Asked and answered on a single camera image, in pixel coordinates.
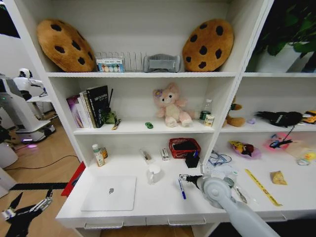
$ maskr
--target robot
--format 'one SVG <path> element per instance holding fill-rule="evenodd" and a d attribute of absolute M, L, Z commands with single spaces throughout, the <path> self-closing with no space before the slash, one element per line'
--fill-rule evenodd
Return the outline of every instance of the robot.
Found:
<path fill-rule="evenodd" d="M 48 208 L 53 201 L 53 190 L 50 189 L 48 190 L 45 199 L 40 201 L 38 204 L 15 210 L 21 200 L 22 194 L 23 192 L 11 202 L 7 210 L 2 212 L 6 222 L 11 224 L 5 237 L 26 237 L 29 233 L 28 229 L 31 221 Z"/>
<path fill-rule="evenodd" d="M 28 69 L 20 69 L 20 76 L 9 79 L 0 74 L 0 107 L 8 113 L 18 128 L 16 134 L 22 143 L 40 142 L 53 132 L 55 127 L 49 120 L 38 120 L 31 111 L 26 99 L 33 85 L 42 85 L 41 81 L 31 79 Z"/>
<path fill-rule="evenodd" d="M 246 204 L 236 201 L 224 180 L 207 175 L 180 174 L 180 180 L 192 182 L 214 207 L 227 211 L 231 224 L 243 237 L 279 237 L 279 235 Z"/>

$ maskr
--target blue pen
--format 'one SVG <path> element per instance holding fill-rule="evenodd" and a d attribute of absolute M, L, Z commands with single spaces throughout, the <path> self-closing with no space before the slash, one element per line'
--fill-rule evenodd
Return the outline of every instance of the blue pen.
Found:
<path fill-rule="evenodd" d="M 179 185 L 180 185 L 180 190 L 182 192 L 183 199 L 187 199 L 180 179 L 179 179 Z"/>

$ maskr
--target yellow ruler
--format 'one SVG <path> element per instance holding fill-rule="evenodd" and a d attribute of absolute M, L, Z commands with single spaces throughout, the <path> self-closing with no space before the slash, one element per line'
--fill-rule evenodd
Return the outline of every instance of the yellow ruler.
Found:
<path fill-rule="evenodd" d="M 270 199 L 270 201 L 275 205 L 275 206 L 282 206 L 282 204 L 279 204 L 274 197 L 269 194 L 269 192 L 263 187 L 263 185 L 257 180 L 257 178 L 248 170 L 245 169 L 246 173 L 250 176 L 250 178 L 258 185 L 258 187 L 265 193 L 265 195 Z"/>

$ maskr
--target book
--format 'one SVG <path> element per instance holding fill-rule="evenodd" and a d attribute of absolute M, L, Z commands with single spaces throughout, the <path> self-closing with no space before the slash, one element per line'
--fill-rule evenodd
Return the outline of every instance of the book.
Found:
<path fill-rule="evenodd" d="M 71 114 L 74 118 L 76 126 L 83 127 L 83 124 L 78 112 L 78 107 L 79 107 L 78 97 L 79 97 L 78 95 L 74 95 L 72 97 L 67 98 L 67 103 L 70 108 Z"/>
<path fill-rule="evenodd" d="M 87 106 L 87 110 L 88 110 L 88 114 L 89 114 L 89 118 L 90 118 L 92 127 L 93 127 L 93 128 L 96 128 L 97 126 L 96 126 L 96 124 L 95 124 L 95 120 L 94 120 L 93 113 L 92 113 L 92 108 L 91 108 L 91 106 L 90 106 L 89 99 L 88 99 L 88 95 L 87 95 L 87 92 L 86 92 L 86 91 L 83 93 L 83 97 L 84 97 L 85 104 L 86 104 L 86 106 Z"/>
<path fill-rule="evenodd" d="M 103 117 L 105 117 L 109 107 L 108 86 L 92 87 L 88 88 L 86 91 L 96 127 L 102 127 L 104 124 Z"/>
<path fill-rule="evenodd" d="M 82 121 L 83 127 L 90 127 L 89 122 L 88 122 L 88 117 L 84 110 L 83 102 L 80 96 L 78 97 L 78 102 L 79 102 L 78 112 L 79 112 L 79 116 Z"/>
<path fill-rule="evenodd" d="M 86 103 L 85 98 L 84 98 L 84 94 L 87 94 L 87 92 L 86 91 L 82 91 L 82 92 L 80 92 L 79 95 L 80 95 L 80 98 L 82 100 L 83 109 L 84 109 L 85 114 L 87 116 L 89 127 L 93 128 L 92 120 L 91 120 L 91 117 L 90 117 L 90 114 L 89 114 L 89 111 L 88 111 L 88 107 L 87 107 L 87 103 Z"/>

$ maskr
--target book spine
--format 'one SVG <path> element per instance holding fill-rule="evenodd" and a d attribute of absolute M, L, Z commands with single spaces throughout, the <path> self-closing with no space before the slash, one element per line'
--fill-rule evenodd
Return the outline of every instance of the book spine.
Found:
<path fill-rule="evenodd" d="M 94 121 L 95 121 L 95 125 L 96 125 L 97 128 L 100 128 L 99 122 L 98 122 L 98 117 L 97 117 L 97 114 L 95 112 L 94 104 L 93 104 L 92 98 L 90 96 L 89 90 L 87 90 L 87 96 L 88 96 L 88 100 L 89 100 L 90 107 L 91 107 L 91 110 L 92 110 L 92 114 L 93 114 L 93 118 L 94 118 Z"/>
<path fill-rule="evenodd" d="M 81 97 L 78 97 L 78 102 L 79 102 L 78 112 L 79 112 L 79 116 L 81 118 L 83 127 L 90 127 L 89 123 L 88 123 L 87 114 L 85 113 L 85 110 L 83 108 L 83 103 L 82 103 Z"/>
<path fill-rule="evenodd" d="M 90 114 L 89 114 L 89 111 L 88 111 L 88 107 L 87 107 L 87 104 L 85 102 L 83 93 L 84 92 L 80 92 L 80 98 L 81 98 L 81 101 L 82 101 L 83 109 L 84 109 L 85 114 L 87 116 L 87 121 L 88 121 L 89 127 L 93 128 L 92 120 L 91 120 L 91 117 L 90 117 Z"/>
<path fill-rule="evenodd" d="M 93 116 L 92 109 L 91 109 L 91 106 L 90 106 L 90 102 L 89 102 L 89 99 L 88 99 L 88 95 L 87 95 L 87 93 L 85 93 L 85 94 L 83 94 L 83 96 L 84 96 L 85 103 L 87 105 L 88 113 L 89 113 L 90 118 L 91 118 L 92 127 L 96 128 L 97 126 L 95 124 L 95 120 L 94 120 L 94 116 Z"/>
<path fill-rule="evenodd" d="M 75 97 L 70 97 L 67 99 L 67 103 L 70 109 L 70 112 L 74 118 L 75 124 L 77 127 L 83 127 L 82 122 L 80 120 L 80 116 L 77 110 L 76 103 L 78 102 L 78 99 Z"/>

